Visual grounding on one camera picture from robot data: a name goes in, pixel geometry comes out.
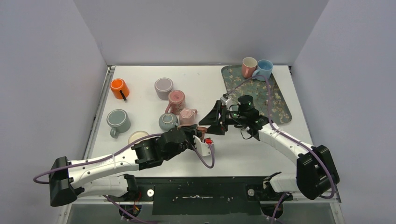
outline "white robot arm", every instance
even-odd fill
[[[297,174],[279,173],[264,179],[264,189],[276,193],[301,192],[313,200],[330,189],[329,176],[332,184],[339,183],[331,154],[325,146],[314,147],[282,132],[276,124],[269,123],[268,118],[259,114],[251,96],[239,97],[238,110],[235,111],[229,111],[227,102],[229,99],[218,100],[212,111],[199,122],[199,125],[210,126],[208,134],[224,135],[228,125],[243,127],[252,137],[271,145],[297,167]],[[201,137],[197,125],[172,128],[160,137],[142,140],[118,154],[80,161],[58,158],[53,169],[69,168],[49,175],[51,206],[65,205],[83,196],[121,197],[136,192],[138,187],[134,176],[112,175],[160,166],[164,160],[170,160],[191,147],[197,148],[201,155],[208,155],[208,144],[201,141]]]

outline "gray wall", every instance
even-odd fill
[[[338,168],[347,224],[396,223],[395,8],[330,0],[292,68],[313,141]]]
[[[74,0],[107,64],[293,64],[328,0]]]
[[[87,143],[106,64],[72,0],[0,1],[1,223],[55,223],[33,176]]]

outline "pink mug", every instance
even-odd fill
[[[245,57],[242,61],[241,73],[244,78],[250,78],[256,70],[257,61],[252,57]]]
[[[181,125],[194,125],[195,115],[197,115],[197,109],[184,108],[180,112],[179,120]]]
[[[165,109],[165,113],[170,112],[175,115],[179,115],[182,109],[185,107],[185,95],[180,90],[174,90],[168,95],[168,107]]]

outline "green tray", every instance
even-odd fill
[[[221,69],[221,74],[226,85],[227,92],[245,81],[241,74],[242,65],[226,66]],[[271,119],[277,124],[287,124],[291,121],[289,108],[284,101],[281,90],[276,83],[274,76],[269,78],[269,88],[271,90]],[[260,114],[267,117],[268,92],[265,82],[250,80],[230,94],[232,103],[237,104],[237,99],[242,95],[250,95],[254,99],[255,108]]]

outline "white table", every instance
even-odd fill
[[[175,90],[186,95],[186,107],[198,110],[201,120],[214,106],[226,88],[221,75],[224,66],[116,66],[113,79],[122,78],[127,83],[130,95],[127,102],[118,100],[111,91],[106,96],[103,115],[89,158],[111,154],[127,144],[129,136],[139,130],[149,134],[162,133],[158,119],[168,104],[160,100],[154,82],[168,77]],[[300,103],[287,66],[274,66],[273,74],[289,107],[292,120],[281,128],[306,143],[312,143]],[[113,139],[106,117],[114,109],[125,110],[131,119],[131,128]],[[197,155],[186,150],[170,161],[155,168],[130,172],[140,177],[187,177],[187,176],[262,176],[277,171],[295,172],[294,164],[269,145],[255,139],[243,140],[239,129],[233,126],[225,136],[210,135],[216,146],[216,163],[213,169],[206,168]]]

